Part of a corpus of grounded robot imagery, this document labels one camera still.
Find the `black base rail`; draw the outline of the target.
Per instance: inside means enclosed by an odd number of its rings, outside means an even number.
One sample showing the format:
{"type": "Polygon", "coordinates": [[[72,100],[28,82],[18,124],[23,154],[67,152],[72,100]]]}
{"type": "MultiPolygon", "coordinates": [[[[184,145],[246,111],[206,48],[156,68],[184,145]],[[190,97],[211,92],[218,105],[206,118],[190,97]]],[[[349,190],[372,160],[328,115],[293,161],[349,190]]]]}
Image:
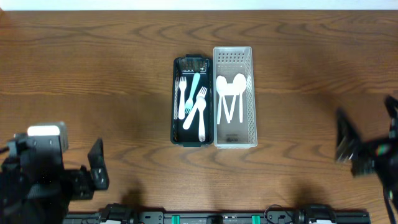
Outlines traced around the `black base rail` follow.
{"type": "Polygon", "coordinates": [[[63,224],[371,224],[364,210],[335,210],[328,205],[284,208],[271,205],[264,212],[163,212],[135,211],[121,204],[109,204],[93,213],[69,213],[63,224]]]}

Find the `clear perforated plastic basket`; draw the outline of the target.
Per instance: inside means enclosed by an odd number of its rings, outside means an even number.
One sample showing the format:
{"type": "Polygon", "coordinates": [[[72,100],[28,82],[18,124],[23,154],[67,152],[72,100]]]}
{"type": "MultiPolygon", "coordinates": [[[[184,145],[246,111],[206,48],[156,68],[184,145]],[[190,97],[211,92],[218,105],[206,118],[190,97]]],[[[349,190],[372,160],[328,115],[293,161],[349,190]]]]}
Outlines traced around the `clear perforated plastic basket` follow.
{"type": "Polygon", "coordinates": [[[218,149],[257,146],[251,47],[213,49],[214,144],[218,149]]]}

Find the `white thick-handled spoon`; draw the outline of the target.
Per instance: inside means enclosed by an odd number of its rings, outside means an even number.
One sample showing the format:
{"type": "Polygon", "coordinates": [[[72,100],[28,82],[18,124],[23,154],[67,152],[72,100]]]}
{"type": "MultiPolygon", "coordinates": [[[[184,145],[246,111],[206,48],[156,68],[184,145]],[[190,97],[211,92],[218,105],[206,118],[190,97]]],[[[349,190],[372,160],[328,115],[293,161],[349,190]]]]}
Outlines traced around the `white thick-handled spoon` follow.
{"type": "Polygon", "coordinates": [[[197,99],[197,108],[199,112],[199,127],[198,127],[198,139],[200,142],[205,141],[205,122],[203,117],[203,112],[206,108],[206,101],[204,97],[200,96],[197,99]]]}

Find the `white thick-handled fork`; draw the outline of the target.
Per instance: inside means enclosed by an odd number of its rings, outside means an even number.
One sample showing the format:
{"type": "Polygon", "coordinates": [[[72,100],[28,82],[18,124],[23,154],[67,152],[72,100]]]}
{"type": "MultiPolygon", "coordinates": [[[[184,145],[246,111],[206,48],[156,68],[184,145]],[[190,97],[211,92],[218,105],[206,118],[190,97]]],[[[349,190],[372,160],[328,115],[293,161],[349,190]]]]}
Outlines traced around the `white thick-handled fork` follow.
{"type": "Polygon", "coordinates": [[[187,78],[180,77],[179,79],[179,90],[180,90],[180,101],[178,106],[178,119],[183,120],[185,118],[185,90],[187,87],[187,78]]]}

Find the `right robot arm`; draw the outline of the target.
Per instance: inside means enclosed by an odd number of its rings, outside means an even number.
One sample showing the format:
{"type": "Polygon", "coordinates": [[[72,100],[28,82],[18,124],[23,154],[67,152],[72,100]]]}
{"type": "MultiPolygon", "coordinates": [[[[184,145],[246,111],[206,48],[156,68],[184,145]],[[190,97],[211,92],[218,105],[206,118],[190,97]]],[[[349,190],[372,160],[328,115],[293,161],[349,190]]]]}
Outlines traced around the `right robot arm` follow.
{"type": "Polygon", "coordinates": [[[354,177],[378,176],[389,220],[396,223],[393,209],[397,209],[397,99],[388,95],[384,104],[391,119],[389,134],[369,141],[363,141],[345,111],[337,109],[335,160],[350,160],[354,177]]]}

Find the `white plastic spoon lowest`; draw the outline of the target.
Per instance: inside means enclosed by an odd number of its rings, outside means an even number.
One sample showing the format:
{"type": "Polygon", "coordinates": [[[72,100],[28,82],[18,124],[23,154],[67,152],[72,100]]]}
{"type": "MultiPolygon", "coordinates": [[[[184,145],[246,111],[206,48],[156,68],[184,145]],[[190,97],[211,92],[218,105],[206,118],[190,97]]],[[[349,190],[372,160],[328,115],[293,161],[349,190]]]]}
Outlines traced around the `white plastic spoon lowest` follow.
{"type": "Polygon", "coordinates": [[[233,118],[234,108],[235,108],[235,104],[236,104],[236,97],[237,97],[237,94],[234,94],[231,104],[229,106],[226,102],[226,97],[224,97],[224,113],[226,115],[227,123],[230,123],[233,118]]]}

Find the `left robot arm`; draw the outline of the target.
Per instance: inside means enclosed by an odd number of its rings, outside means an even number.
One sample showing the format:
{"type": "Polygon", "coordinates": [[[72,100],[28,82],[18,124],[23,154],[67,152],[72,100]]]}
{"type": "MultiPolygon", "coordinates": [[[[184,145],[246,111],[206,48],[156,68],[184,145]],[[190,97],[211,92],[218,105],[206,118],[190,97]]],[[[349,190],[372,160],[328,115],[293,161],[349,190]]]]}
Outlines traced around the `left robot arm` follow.
{"type": "Polygon", "coordinates": [[[66,169],[68,133],[63,121],[39,123],[17,133],[1,152],[1,223],[61,223],[74,200],[107,190],[103,140],[88,153],[89,166],[66,169]]]}

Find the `teal green fork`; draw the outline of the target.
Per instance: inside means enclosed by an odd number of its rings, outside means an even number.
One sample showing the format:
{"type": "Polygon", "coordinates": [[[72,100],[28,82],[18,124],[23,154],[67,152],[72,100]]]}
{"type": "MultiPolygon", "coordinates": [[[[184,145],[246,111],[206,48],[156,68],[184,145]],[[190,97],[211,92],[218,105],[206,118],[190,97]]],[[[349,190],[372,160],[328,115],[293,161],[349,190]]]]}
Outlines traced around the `teal green fork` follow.
{"type": "Polygon", "coordinates": [[[194,93],[196,92],[199,80],[200,80],[200,73],[196,72],[192,79],[192,85],[191,85],[188,100],[185,103],[185,113],[186,114],[189,114],[189,112],[191,112],[191,110],[193,108],[193,96],[194,96],[194,93]]]}

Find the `pale green fork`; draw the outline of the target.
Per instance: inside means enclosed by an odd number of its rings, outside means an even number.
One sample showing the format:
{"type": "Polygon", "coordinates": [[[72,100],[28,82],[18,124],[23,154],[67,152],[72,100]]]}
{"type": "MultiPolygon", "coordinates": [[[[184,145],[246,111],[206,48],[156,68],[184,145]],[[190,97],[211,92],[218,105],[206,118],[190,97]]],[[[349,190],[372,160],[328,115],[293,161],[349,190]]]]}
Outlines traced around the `pale green fork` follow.
{"type": "Polygon", "coordinates": [[[193,121],[193,118],[194,118],[197,110],[200,110],[200,111],[204,110],[204,108],[206,106],[206,100],[205,100],[206,93],[207,93],[207,88],[204,86],[201,87],[200,91],[197,94],[196,102],[193,105],[193,109],[191,110],[191,112],[189,112],[186,120],[183,123],[183,129],[190,128],[191,123],[193,121]]]}

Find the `white plastic spoon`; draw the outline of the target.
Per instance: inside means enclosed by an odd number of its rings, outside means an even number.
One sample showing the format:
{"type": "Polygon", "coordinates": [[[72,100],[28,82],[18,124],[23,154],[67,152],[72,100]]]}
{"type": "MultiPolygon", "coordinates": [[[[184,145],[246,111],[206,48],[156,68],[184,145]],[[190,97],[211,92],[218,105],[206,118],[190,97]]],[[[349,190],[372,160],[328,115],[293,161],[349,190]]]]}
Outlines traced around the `white plastic spoon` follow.
{"type": "Polygon", "coordinates": [[[220,124],[220,122],[221,122],[221,109],[222,109],[223,96],[219,92],[218,92],[218,96],[219,96],[219,99],[218,99],[218,107],[217,107],[217,124],[220,124]]]}
{"type": "Polygon", "coordinates": [[[246,78],[242,73],[238,73],[234,78],[235,90],[239,93],[239,122],[243,122],[243,93],[246,90],[246,78]]]}

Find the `white plastic spoon angled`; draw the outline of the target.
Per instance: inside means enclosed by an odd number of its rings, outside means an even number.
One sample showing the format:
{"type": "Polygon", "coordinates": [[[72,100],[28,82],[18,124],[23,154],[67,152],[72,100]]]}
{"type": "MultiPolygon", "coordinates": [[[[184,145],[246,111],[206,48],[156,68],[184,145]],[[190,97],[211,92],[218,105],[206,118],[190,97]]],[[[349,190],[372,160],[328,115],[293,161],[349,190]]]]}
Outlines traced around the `white plastic spoon angled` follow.
{"type": "Polygon", "coordinates": [[[227,83],[226,78],[224,76],[218,76],[216,78],[216,91],[217,93],[221,93],[223,96],[222,105],[224,106],[224,97],[225,96],[233,96],[231,92],[231,83],[227,83]]]}

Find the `dark green plastic basket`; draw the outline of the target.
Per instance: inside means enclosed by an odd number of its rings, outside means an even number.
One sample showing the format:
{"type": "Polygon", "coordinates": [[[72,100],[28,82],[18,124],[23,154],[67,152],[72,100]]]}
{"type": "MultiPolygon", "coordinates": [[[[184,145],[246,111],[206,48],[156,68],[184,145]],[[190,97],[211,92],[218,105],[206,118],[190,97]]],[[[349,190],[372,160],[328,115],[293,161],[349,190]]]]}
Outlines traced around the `dark green plastic basket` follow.
{"type": "Polygon", "coordinates": [[[213,131],[213,65],[210,58],[174,60],[170,141],[184,147],[210,145],[213,131]]]}

